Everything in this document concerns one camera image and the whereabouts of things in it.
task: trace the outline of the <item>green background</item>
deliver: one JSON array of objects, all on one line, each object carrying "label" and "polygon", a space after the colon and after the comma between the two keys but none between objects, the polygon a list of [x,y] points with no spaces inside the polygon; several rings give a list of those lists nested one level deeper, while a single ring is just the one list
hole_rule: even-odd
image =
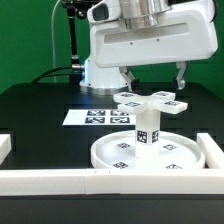
[{"label": "green background", "polygon": [[[51,15],[57,0],[0,2],[0,93],[17,83],[31,82],[53,68]],[[224,1],[217,0],[215,21],[219,49],[209,60],[190,63],[186,81],[200,83],[224,99]],[[87,21],[76,21],[80,59],[89,54]],[[70,40],[67,15],[59,5],[55,17],[57,67],[70,65]],[[139,66],[132,69],[140,81],[171,82],[177,70],[174,63]],[[57,78],[58,82],[67,81]]]}]

